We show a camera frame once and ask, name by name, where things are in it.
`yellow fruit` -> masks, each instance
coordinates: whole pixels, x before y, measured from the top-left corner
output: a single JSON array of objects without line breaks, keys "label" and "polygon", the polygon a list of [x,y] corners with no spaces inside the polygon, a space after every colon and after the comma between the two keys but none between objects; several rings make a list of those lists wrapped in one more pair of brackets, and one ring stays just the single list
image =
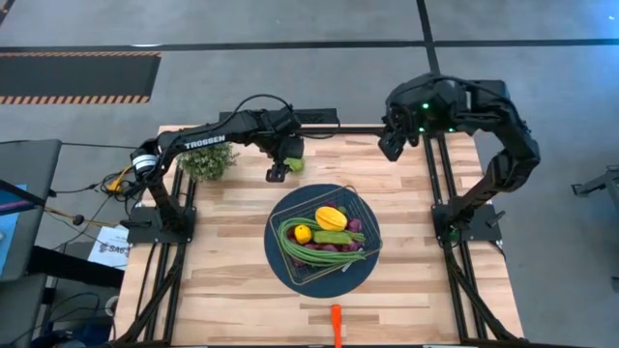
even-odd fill
[{"label": "yellow fruit", "polygon": [[305,225],[297,225],[297,227],[294,228],[294,238],[297,239],[299,244],[305,244],[311,241],[310,228]]},{"label": "yellow fruit", "polygon": [[316,222],[325,231],[343,231],[346,228],[346,216],[332,207],[320,207],[316,210]]}]

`black stand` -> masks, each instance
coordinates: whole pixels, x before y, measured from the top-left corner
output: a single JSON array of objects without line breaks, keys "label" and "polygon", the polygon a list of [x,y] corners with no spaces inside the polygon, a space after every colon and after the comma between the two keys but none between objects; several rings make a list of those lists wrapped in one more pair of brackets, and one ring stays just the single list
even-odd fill
[{"label": "black stand", "polygon": [[[448,206],[445,204],[432,206],[434,232],[436,233],[436,239],[439,241],[443,231],[450,228],[448,211]],[[498,219],[501,217],[501,213],[496,214],[494,206],[485,204],[475,211],[475,215],[469,223],[470,228],[459,231],[459,238],[462,241],[500,241],[502,237],[498,226]]]},{"label": "black stand", "polygon": [[193,227],[195,226],[195,208],[191,207],[183,211],[187,227],[180,233],[172,233],[164,228],[162,216],[157,208],[139,207],[135,208],[132,214],[132,221],[129,224],[129,237],[127,241],[132,244],[141,243],[189,243],[193,238]]}]

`black floor mat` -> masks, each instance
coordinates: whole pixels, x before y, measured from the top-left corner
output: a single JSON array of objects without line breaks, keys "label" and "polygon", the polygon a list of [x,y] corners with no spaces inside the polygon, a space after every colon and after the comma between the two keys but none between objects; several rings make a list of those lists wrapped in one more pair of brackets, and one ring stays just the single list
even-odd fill
[{"label": "black floor mat", "polygon": [[0,53],[0,103],[144,103],[158,52]]}]

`yellow tomato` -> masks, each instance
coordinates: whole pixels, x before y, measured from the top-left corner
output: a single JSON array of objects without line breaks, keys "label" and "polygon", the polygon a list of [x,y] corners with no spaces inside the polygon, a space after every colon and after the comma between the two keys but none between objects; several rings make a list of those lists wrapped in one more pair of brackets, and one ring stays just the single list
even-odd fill
[{"label": "yellow tomato", "polygon": [[310,228],[303,224],[297,225],[297,227],[294,228],[294,238],[297,239],[297,242],[299,242],[299,244],[305,244],[311,241]]}]

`green leafy plant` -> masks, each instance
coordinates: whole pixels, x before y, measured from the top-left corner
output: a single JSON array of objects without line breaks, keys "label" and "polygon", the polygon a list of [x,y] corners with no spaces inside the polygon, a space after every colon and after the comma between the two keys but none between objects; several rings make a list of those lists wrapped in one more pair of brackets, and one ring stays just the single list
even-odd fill
[{"label": "green leafy plant", "polygon": [[203,182],[220,179],[225,169],[236,164],[238,156],[232,145],[223,143],[181,154],[178,162],[192,179]]}]

